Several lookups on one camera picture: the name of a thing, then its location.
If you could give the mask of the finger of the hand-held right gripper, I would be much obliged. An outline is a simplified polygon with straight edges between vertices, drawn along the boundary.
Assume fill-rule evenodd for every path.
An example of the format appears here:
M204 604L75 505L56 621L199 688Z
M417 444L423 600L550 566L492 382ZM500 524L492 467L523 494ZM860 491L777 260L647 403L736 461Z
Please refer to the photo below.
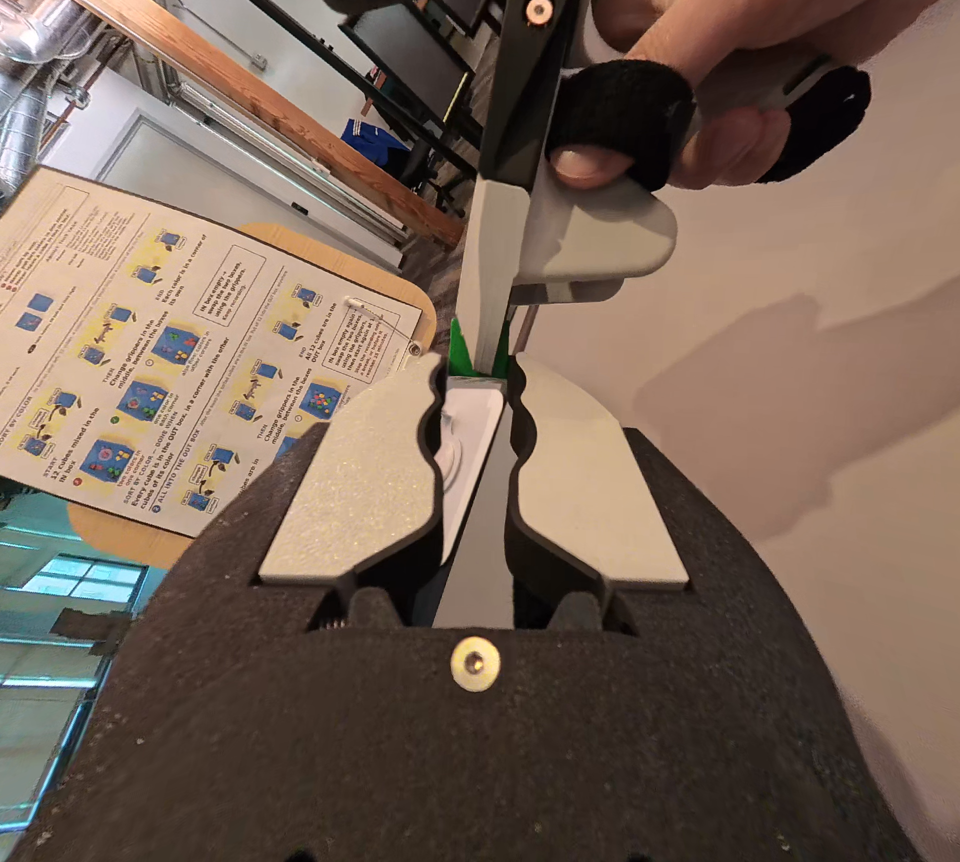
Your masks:
M492 368L519 272L530 195L520 186L478 177L467 223L454 317L474 368Z

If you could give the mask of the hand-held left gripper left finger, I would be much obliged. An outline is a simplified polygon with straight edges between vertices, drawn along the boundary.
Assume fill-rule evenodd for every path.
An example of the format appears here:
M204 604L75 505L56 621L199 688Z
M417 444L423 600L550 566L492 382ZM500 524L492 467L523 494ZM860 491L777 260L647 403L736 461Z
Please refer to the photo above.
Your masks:
M387 592L412 614L443 556L435 455L446 360L428 352L339 410L258 570L261 583L321 586L349 601Z

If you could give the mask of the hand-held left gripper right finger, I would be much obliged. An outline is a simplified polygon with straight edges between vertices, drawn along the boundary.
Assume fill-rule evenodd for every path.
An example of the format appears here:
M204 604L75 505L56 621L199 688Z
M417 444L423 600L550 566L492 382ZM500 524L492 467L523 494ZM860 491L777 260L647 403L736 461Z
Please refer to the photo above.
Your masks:
M618 592L681 592L689 573L624 429L590 393L526 352L510 360L505 557L555 609L585 592L602 615Z

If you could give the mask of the green plastic piece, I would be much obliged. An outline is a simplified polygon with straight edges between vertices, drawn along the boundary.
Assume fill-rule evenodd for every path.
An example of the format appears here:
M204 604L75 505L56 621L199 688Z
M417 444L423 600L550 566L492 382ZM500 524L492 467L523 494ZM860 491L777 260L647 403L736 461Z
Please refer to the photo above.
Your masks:
M459 377L506 380L510 370L509 340L511 322L512 320L508 318L503 323L493 365L490 371L484 372L474 368L467 345L464 341L459 320L454 317L450 324L448 374Z

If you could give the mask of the black office chair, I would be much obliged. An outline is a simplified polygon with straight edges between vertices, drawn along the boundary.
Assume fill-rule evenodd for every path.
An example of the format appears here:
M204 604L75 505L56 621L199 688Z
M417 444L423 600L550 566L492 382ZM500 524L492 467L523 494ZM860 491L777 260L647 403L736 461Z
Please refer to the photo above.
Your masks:
M398 175L398 181L406 188L414 192L415 195L425 198L426 189L431 189L435 194L435 206L441 210L453 207L453 196L450 190L436 182L436 170L431 167L432 147L419 140L410 150L402 170Z

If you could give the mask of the black framed display panel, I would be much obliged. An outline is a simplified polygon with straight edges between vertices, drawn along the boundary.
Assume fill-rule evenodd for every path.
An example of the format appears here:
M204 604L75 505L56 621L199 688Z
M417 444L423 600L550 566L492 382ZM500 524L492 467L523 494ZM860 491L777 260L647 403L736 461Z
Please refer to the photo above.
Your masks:
M474 70L412 3L346 16L339 29L402 86L432 121L474 149L483 128L472 113Z

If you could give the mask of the white board stand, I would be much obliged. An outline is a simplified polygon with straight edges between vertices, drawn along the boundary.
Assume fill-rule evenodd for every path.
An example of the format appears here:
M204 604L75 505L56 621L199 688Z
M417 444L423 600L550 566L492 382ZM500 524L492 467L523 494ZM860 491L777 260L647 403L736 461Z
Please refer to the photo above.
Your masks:
M453 558L505 406L501 383L450 376L435 455L442 481L441 564Z

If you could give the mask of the blue jacket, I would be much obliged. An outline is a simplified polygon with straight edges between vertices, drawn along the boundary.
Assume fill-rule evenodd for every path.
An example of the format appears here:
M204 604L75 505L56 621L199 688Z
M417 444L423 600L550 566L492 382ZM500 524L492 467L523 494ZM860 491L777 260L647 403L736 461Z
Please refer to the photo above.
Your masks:
M341 139L396 179L402 176L410 160L411 150L408 146L386 129L363 120L349 119Z

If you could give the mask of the wooden column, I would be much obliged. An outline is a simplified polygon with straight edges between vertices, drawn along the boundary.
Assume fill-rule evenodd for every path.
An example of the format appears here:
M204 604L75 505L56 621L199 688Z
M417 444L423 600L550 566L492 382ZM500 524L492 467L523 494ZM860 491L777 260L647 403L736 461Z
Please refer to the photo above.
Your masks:
M461 219L427 204L155 1L73 1L221 102L245 112L268 135L289 143L318 168L322 181L357 196L363 207L377 207L411 232L436 243L450 247L459 243L465 228Z

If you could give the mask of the silver air duct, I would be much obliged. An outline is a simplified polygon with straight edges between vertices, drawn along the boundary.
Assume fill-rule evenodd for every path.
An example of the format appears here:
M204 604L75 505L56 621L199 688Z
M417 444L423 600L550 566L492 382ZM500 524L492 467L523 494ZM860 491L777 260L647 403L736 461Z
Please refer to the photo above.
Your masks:
M2 0L1 198L38 160L47 105L66 67L90 50L101 23L72 0Z

